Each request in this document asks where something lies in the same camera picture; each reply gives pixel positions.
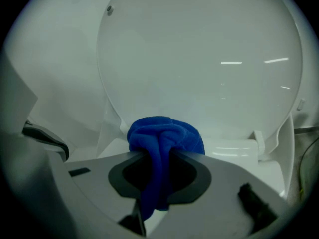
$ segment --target toilet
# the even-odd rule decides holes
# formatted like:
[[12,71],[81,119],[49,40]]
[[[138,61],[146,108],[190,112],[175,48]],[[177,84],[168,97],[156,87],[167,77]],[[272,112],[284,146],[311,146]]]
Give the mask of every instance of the toilet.
[[[97,56],[123,134],[143,117],[187,122],[206,156],[287,196],[302,51],[282,0],[111,0]],[[115,139],[99,157],[115,149],[128,144]]]

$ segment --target microfiber cloth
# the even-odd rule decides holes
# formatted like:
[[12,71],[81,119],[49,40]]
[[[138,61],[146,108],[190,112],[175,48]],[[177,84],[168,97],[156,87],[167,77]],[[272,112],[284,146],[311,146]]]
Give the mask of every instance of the microfiber cloth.
[[167,210],[172,193],[169,180],[169,152],[172,148],[205,154],[203,141],[191,125],[168,117],[147,117],[134,122],[127,135],[130,151],[146,150],[152,160],[150,181],[141,192],[142,219],[154,209]]

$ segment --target floor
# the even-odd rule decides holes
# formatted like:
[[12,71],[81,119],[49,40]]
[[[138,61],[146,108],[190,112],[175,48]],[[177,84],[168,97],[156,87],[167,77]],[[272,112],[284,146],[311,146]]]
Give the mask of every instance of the floor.
[[[295,160],[294,160],[294,167],[293,167],[293,175],[292,180],[287,196],[287,202],[290,206],[295,206],[301,202],[301,195],[300,195],[300,186],[299,186],[299,166],[302,159],[302,155],[307,147],[319,136],[319,131],[310,132],[310,133],[303,133],[303,134],[296,134],[295,135]],[[317,153],[313,152],[312,149],[317,148],[319,146],[319,142],[314,144],[308,151],[303,161],[303,168],[304,170],[314,170],[318,166],[313,166],[313,162],[306,162],[307,158],[315,158]],[[303,176],[303,180],[309,181],[313,180],[313,177],[305,177]]]

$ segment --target toilet lid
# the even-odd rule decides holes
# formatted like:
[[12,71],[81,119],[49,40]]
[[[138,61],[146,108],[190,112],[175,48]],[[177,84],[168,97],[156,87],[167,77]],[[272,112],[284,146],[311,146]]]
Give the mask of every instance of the toilet lid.
[[268,139],[302,72],[281,0],[111,0],[98,35],[100,75],[127,125],[168,116],[202,136]]

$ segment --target black cable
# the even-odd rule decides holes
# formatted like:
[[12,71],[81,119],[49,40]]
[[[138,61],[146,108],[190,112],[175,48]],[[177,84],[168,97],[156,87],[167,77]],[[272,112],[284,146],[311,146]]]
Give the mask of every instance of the black cable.
[[300,188],[300,196],[302,195],[304,189],[302,188],[301,185],[301,175],[300,175],[300,169],[301,169],[301,164],[303,162],[303,159],[307,153],[307,151],[310,149],[311,146],[313,146],[315,144],[315,142],[317,142],[319,139],[319,136],[307,147],[307,149],[304,151],[303,155],[301,156],[301,160],[300,160],[300,164],[299,164],[299,169],[298,169],[298,177],[299,177],[299,188]]

